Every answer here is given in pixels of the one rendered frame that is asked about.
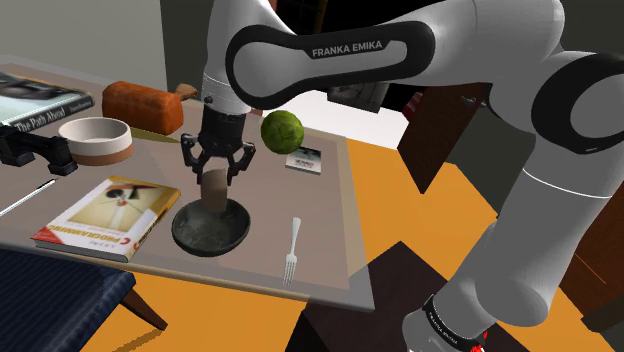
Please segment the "olive flat knife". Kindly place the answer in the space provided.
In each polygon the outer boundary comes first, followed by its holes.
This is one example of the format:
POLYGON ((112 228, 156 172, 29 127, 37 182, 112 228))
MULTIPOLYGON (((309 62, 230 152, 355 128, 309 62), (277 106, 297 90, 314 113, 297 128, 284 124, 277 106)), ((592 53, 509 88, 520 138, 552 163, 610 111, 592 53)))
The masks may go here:
POLYGON ((135 139, 151 140, 151 141, 165 142, 165 143, 176 143, 176 144, 180 143, 180 140, 177 138, 150 132, 147 130, 134 128, 134 127, 130 128, 130 132, 131 132, 132 137, 135 139))

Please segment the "grey table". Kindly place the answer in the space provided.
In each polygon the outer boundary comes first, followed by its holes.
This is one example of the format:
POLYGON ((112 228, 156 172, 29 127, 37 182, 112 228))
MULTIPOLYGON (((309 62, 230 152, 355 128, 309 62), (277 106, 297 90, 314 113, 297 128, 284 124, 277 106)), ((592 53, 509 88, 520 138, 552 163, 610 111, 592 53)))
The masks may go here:
MULTIPOLYGON (((374 307, 346 141, 310 130, 304 143, 322 154, 320 175, 285 167, 285 158, 259 146, 248 169, 233 180, 229 196, 250 213, 246 238, 214 258, 193 256, 162 218, 128 263, 131 271, 229 287, 353 310, 374 307), (292 220, 301 219, 290 286, 283 285, 292 220)), ((177 188, 179 204, 199 198, 196 177, 176 143, 135 140, 126 160, 101 167, 82 166, 56 177, 44 159, 23 167, 0 164, 0 211, 50 179, 58 181, 0 217, 0 247, 35 252, 32 237, 106 178, 117 175, 177 188)))

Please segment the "dark grey bowl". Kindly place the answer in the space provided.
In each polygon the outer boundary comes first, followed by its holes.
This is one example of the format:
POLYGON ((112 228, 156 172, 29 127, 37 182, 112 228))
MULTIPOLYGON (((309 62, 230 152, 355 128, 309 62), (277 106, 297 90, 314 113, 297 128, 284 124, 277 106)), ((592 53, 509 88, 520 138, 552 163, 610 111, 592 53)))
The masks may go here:
POLYGON ((222 212, 207 210, 200 200, 182 207, 171 225, 175 243, 189 254, 216 257, 236 248, 247 236, 251 217, 244 206, 227 199, 222 212))

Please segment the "white fork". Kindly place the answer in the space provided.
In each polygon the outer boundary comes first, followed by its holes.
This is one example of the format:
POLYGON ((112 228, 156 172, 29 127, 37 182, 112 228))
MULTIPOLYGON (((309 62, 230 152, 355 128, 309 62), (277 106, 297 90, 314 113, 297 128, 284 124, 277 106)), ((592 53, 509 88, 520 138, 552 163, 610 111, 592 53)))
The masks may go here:
POLYGON ((294 279, 294 273, 295 273, 296 265, 297 265, 295 247, 296 247, 297 236, 299 233, 300 226, 301 226, 301 219, 298 217, 294 217, 292 220, 292 236, 291 236, 290 250, 285 258, 285 268, 284 268, 284 276, 283 276, 284 286, 290 286, 294 279))

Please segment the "orange-brown bread loaf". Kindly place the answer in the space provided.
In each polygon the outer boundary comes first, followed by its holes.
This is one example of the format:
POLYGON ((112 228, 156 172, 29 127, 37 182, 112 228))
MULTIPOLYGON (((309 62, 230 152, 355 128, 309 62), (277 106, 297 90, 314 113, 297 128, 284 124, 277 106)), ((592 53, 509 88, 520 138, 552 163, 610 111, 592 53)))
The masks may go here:
POLYGON ((179 95, 125 81, 103 90, 101 108, 104 117, 162 135, 172 134, 184 123, 179 95))

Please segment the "yellow and red book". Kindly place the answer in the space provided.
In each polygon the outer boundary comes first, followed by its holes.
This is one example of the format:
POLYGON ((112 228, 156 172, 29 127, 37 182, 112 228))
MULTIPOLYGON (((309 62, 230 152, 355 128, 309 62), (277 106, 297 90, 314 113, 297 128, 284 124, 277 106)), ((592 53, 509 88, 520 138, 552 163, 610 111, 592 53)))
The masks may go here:
POLYGON ((32 239, 38 248, 127 263, 180 195, 173 187, 111 176, 32 239))

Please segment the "white bowl with brown band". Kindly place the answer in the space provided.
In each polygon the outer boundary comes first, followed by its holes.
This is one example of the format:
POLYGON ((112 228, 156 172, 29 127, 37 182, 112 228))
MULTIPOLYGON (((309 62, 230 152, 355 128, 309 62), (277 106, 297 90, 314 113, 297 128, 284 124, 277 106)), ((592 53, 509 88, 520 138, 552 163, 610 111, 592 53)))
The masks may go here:
POLYGON ((67 140, 70 154, 79 165, 112 165, 134 152, 130 127, 112 118, 75 119, 60 126, 58 134, 67 140))

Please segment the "white pen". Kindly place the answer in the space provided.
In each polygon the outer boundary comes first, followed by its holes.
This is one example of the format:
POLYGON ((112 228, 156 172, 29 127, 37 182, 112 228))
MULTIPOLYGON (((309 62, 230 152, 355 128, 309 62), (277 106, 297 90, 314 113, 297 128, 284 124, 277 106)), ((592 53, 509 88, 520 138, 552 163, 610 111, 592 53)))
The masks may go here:
POLYGON ((19 200, 17 200, 13 204, 11 204, 10 206, 8 206, 5 209, 3 209, 2 211, 0 211, 0 217, 2 217, 4 215, 6 215, 7 213, 11 212, 12 210, 17 208, 18 206, 20 206, 24 202, 28 201, 29 199, 33 198, 37 194, 41 193, 43 190, 47 189, 48 187, 50 187, 51 185, 53 185, 57 181, 58 181, 58 178, 53 178, 53 179, 48 180, 44 184, 40 185, 39 187, 37 187, 36 189, 31 191, 27 195, 23 196, 22 198, 20 198, 19 200))

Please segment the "dark blue chair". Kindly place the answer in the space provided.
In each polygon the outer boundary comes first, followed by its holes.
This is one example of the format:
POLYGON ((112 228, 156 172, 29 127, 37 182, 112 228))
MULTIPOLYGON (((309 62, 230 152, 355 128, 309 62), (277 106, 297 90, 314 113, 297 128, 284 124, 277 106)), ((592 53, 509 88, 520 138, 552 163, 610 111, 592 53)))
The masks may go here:
POLYGON ((132 273, 0 249, 0 352, 80 352, 122 305, 163 331, 132 273))

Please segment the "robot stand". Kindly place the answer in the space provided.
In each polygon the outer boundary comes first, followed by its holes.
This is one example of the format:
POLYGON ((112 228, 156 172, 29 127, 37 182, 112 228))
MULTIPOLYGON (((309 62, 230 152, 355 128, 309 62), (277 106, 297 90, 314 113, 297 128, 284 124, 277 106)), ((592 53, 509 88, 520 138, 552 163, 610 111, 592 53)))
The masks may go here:
POLYGON ((367 269, 375 309, 311 302, 302 310, 285 352, 407 352, 404 316, 420 308, 446 279, 401 241, 367 269))

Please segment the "grey hardcover book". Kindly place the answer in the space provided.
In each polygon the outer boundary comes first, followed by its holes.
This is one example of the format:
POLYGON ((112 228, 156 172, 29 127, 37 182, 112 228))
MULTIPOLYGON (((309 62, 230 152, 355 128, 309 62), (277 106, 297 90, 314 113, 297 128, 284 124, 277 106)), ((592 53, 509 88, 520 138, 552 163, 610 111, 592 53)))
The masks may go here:
POLYGON ((0 72, 0 125, 30 132, 93 106, 88 92, 0 72))

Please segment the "black stapler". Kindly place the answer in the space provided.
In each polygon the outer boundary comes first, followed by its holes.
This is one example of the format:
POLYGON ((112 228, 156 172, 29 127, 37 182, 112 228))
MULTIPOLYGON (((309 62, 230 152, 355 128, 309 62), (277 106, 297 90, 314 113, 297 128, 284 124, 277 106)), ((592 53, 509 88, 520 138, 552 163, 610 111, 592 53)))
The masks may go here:
POLYGON ((22 167, 34 161, 35 154, 47 160, 51 174, 67 176, 78 168, 65 138, 44 137, 21 132, 15 127, 0 126, 0 162, 22 167))

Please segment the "dark brown wooden cabinet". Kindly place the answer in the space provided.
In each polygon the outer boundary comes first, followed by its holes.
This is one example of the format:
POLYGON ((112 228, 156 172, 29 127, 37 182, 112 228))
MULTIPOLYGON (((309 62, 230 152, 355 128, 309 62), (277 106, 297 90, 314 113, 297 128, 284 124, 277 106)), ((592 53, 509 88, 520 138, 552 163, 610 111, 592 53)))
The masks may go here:
POLYGON ((490 90, 488 83, 424 90, 397 146, 421 194, 427 191, 490 90))

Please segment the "small white and black booklet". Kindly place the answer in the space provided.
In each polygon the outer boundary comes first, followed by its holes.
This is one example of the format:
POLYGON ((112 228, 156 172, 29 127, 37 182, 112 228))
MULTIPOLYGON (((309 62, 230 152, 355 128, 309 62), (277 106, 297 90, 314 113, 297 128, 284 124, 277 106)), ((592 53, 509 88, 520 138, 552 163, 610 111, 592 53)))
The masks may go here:
POLYGON ((285 167, 320 175, 322 172, 321 152, 301 146, 287 156, 285 167))

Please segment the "green ball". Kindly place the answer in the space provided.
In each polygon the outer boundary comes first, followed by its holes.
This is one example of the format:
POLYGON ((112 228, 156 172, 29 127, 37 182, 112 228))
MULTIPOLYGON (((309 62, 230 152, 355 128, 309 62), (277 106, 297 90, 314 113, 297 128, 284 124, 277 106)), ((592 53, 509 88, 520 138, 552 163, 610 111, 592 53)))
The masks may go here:
POLYGON ((265 146, 276 154, 290 154, 304 140, 301 121, 286 110, 276 110, 267 115, 263 119, 260 132, 265 146))

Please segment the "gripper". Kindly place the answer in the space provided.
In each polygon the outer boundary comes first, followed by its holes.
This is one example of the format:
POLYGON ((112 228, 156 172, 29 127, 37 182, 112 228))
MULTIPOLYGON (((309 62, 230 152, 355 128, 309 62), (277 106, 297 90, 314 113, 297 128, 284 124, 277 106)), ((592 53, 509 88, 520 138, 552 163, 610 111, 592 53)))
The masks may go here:
POLYGON ((205 105, 202 115, 201 130, 198 137, 183 133, 180 137, 180 145, 184 164, 190 167, 196 175, 196 183, 202 182, 203 168, 209 157, 227 157, 227 185, 240 171, 246 171, 251 163, 256 147, 251 142, 242 142, 246 115, 229 115, 213 110, 205 105), (199 142, 203 151, 198 157, 192 154, 192 148, 199 142), (242 157, 234 160, 234 153, 243 149, 242 157))

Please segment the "brown cylinder cup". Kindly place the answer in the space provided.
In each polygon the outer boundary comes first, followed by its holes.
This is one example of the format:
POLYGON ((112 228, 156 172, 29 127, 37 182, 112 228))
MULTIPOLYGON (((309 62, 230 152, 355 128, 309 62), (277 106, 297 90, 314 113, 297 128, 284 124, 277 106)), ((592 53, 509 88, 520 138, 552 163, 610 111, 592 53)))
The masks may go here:
POLYGON ((227 206, 228 184, 225 169, 212 169, 201 177, 201 201, 211 212, 223 212, 227 206))

